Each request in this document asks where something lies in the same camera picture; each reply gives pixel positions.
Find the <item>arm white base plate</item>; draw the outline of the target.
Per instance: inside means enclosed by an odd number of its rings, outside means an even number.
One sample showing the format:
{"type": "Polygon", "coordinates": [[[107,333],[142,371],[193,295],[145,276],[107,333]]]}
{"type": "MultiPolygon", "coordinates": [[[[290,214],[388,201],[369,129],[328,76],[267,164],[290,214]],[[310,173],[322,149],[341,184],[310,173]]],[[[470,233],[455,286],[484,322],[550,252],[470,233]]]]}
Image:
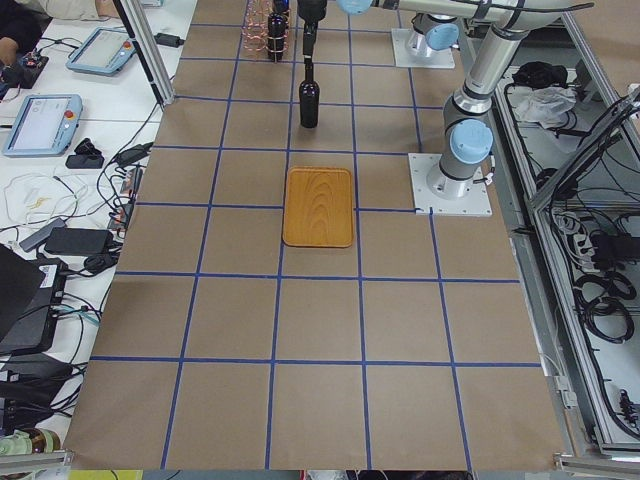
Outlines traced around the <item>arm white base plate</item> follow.
{"type": "Polygon", "coordinates": [[[408,155],[415,213],[490,217],[492,208],[481,167],[471,179],[452,180],[441,171],[440,158],[440,154],[408,155]]]}
{"type": "Polygon", "coordinates": [[[413,29],[391,30],[395,66],[401,68],[453,69],[452,46],[456,27],[433,27],[425,34],[413,29]]]}

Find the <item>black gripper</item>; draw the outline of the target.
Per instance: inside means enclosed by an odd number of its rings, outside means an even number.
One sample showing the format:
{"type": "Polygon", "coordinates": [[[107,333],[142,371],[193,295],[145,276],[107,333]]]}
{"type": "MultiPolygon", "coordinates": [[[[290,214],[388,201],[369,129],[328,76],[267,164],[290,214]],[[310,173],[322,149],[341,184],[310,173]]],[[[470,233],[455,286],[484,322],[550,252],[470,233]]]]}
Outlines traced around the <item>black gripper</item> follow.
{"type": "Polygon", "coordinates": [[[302,53],[305,63],[313,61],[318,23],[326,16],[327,0],[298,0],[298,15],[304,21],[302,53]]]}

